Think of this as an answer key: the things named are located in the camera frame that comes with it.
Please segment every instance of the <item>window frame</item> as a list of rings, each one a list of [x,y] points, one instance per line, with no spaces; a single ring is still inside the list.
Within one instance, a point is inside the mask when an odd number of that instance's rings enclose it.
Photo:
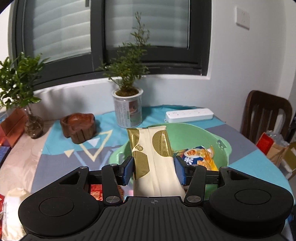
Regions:
[[[20,52],[32,55],[32,52],[29,53],[28,50],[26,52],[24,49],[26,1],[28,0],[15,0],[12,9],[11,51],[14,59]],[[212,3],[211,0],[191,0],[190,4],[189,48],[150,47],[147,55],[143,57],[143,63],[149,68],[150,74],[207,75]],[[90,7],[91,53],[46,63],[41,72],[42,78],[35,82],[36,90],[104,77],[103,72],[96,69],[102,61],[108,62],[114,57],[116,49],[107,50],[105,47],[105,0],[92,0]]]

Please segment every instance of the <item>potted plant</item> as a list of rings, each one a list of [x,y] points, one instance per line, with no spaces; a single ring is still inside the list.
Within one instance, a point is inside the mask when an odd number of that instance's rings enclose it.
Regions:
[[[137,27],[131,35],[135,43],[122,43],[117,51],[117,57],[110,64],[103,63],[101,70],[104,75],[118,85],[112,92],[115,106],[117,124],[124,128],[135,127],[142,123],[141,96],[143,90],[134,87],[134,82],[148,74],[148,68],[141,62],[141,57],[146,54],[149,39],[149,30],[141,24],[141,14],[136,12]]]
[[[40,54],[32,58],[21,53],[14,61],[9,57],[4,62],[0,61],[0,103],[6,106],[7,110],[10,108],[24,110],[27,115],[25,132],[32,139],[42,135],[44,125],[43,120],[34,115],[30,108],[30,104],[41,101],[33,93],[33,83],[41,77],[38,73],[44,67],[44,61],[47,60],[40,61],[40,57]]]

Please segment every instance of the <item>white plant pot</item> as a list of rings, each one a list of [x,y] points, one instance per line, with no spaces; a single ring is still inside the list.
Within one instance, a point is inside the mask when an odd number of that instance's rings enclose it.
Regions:
[[[112,92],[117,124],[123,128],[132,128],[142,123],[142,94],[141,88],[136,88],[139,93],[133,96],[123,97]]]

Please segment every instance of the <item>blue gripper pad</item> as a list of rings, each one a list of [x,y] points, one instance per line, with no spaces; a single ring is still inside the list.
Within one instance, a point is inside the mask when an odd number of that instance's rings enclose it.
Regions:
[[[178,159],[176,157],[174,158],[174,164],[175,164],[175,171],[176,171],[176,174],[177,174],[180,184],[185,185],[186,184],[186,176],[185,176],[184,167],[181,165],[181,163],[178,161]]]
[[[123,174],[123,185],[128,185],[128,182],[133,175],[133,162],[134,158],[131,158],[128,164],[126,165],[124,169],[124,174]]]

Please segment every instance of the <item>windowsill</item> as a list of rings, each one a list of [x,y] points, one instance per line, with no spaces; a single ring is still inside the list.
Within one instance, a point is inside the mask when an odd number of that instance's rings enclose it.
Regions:
[[[153,78],[153,79],[183,79],[183,80],[210,80],[209,73],[207,76],[202,75],[190,75],[190,74],[149,74],[143,76],[144,78]],[[35,94],[45,93],[52,90],[62,89],[62,88],[72,88],[77,86],[83,86],[83,85],[93,85],[98,84],[102,82],[112,82],[108,78],[97,78],[97,79],[89,79],[89,80],[81,80],[77,82],[71,82],[61,85],[56,85],[52,87],[47,87],[44,89],[36,90]]]

